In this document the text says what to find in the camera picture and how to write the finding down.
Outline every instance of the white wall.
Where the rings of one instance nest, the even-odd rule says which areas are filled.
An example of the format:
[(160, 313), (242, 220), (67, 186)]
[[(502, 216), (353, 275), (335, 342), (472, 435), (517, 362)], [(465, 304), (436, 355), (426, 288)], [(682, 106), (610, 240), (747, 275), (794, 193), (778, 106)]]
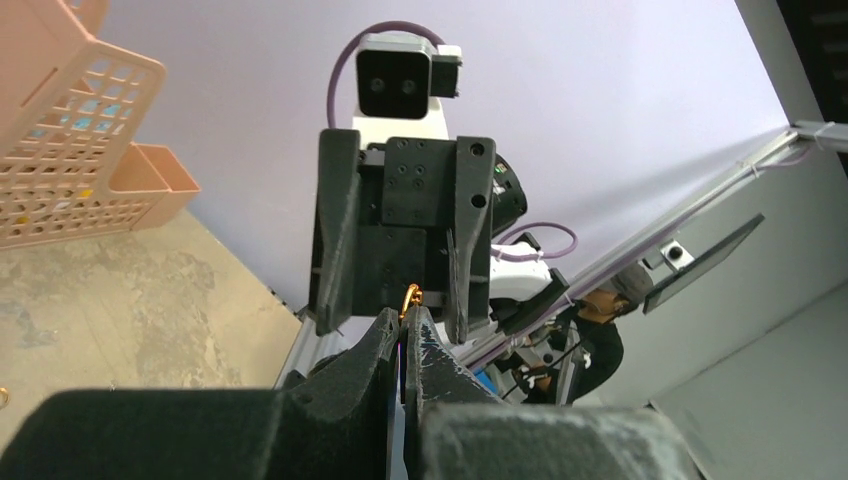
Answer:
[[(498, 142), (526, 221), (580, 233), (557, 263), (567, 277), (786, 123), (729, 0), (113, 1), (102, 37), (169, 70), (138, 139), (174, 149), (204, 188), (192, 211), (293, 305), (306, 299), (326, 81), (348, 39), (387, 19), (462, 46), (451, 133)], [(348, 68), (340, 118), (353, 100)]]
[[(740, 1), (790, 119), (821, 120), (773, 2)], [(795, 169), (768, 173), (686, 227), (693, 253), (758, 212), (766, 221), (710, 274), (651, 315), (618, 321), (621, 369), (597, 390), (608, 405), (643, 405), (759, 337), (848, 278), (848, 181), (835, 154), (814, 151)]]
[(655, 403), (714, 479), (845, 478), (846, 318), (848, 284)]

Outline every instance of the pink plastic basket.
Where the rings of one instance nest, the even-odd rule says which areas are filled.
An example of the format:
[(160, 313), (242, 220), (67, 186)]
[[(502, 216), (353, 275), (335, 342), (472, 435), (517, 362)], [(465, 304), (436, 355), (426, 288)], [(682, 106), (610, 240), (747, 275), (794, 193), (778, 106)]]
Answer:
[(0, 249), (161, 225), (199, 191), (130, 144), (165, 69), (94, 38), (107, 8), (0, 1)]

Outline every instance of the gold carabiner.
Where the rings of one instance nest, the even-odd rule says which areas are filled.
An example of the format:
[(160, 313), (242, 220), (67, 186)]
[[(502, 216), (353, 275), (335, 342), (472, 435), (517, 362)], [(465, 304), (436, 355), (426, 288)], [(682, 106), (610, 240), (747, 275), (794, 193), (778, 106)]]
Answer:
[(410, 305), (420, 306), (422, 303), (424, 303), (424, 291), (417, 284), (409, 285), (409, 288), (406, 289), (406, 295), (403, 297), (403, 306), (400, 309), (398, 319), (403, 320)]

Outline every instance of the monitor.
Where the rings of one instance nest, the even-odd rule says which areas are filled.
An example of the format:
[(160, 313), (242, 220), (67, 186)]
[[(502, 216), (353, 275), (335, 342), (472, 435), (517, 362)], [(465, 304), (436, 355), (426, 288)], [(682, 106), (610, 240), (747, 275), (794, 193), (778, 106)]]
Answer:
[(657, 284), (645, 297), (644, 313), (650, 313), (655, 308), (667, 302), (671, 297), (677, 295), (692, 282), (701, 278), (705, 273), (717, 267), (736, 250), (748, 235), (751, 234), (765, 217), (760, 213), (749, 220), (745, 225), (737, 228), (733, 233), (726, 236), (703, 255), (696, 258), (692, 263), (680, 269), (679, 272), (669, 276)]

